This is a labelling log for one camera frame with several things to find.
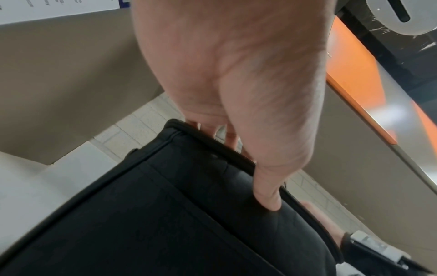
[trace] bag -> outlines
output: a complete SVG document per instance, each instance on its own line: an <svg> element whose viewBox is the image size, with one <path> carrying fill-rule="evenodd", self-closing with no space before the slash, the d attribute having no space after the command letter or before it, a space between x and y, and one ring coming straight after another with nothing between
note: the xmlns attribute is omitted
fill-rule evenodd
<svg viewBox="0 0 437 276"><path fill-rule="evenodd" d="M0 257L0 276L334 276L341 253L285 189L254 198L255 164L178 120Z"/></svg>

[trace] beige wall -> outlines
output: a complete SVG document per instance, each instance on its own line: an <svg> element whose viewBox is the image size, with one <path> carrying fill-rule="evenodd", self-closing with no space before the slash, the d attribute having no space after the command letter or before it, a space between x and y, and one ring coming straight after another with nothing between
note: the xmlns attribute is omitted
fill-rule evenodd
<svg viewBox="0 0 437 276"><path fill-rule="evenodd" d="M2 26L0 53L0 151L40 163L159 94L128 9Z"/></svg>

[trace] orange panel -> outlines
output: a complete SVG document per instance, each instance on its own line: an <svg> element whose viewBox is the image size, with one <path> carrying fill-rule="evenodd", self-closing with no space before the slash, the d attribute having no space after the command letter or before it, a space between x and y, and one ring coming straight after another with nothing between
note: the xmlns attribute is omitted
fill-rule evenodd
<svg viewBox="0 0 437 276"><path fill-rule="evenodd" d="M335 17L328 39L327 82L390 144L396 138L366 109L384 106L386 98L377 62L354 34Z"/></svg>
<svg viewBox="0 0 437 276"><path fill-rule="evenodd" d="M425 129L425 132L428 135L428 139L434 149L434 152L437 155L437 126L414 101L411 102L417 114L419 115L420 121L422 121L423 128Z"/></svg>

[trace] black slot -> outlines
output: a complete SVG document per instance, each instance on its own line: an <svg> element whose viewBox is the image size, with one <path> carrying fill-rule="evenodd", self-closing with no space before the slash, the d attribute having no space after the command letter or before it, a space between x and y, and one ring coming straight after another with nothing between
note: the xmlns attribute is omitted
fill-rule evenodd
<svg viewBox="0 0 437 276"><path fill-rule="evenodd" d="M405 23L410 21L411 17L405 9L404 5L402 4L401 0L388 0L388 3L390 3L391 8L395 11L397 17L401 22Z"/></svg>

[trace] white circular object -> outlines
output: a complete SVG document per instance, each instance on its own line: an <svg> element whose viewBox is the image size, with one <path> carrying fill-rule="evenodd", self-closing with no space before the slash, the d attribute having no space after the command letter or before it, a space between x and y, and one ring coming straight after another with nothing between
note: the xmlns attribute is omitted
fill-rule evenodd
<svg viewBox="0 0 437 276"><path fill-rule="evenodd" d="M378 21L390 30L403 35L423 35L437 29L437 0L398 0L409 21L401 22L388 0L366 0Z"/></svg>

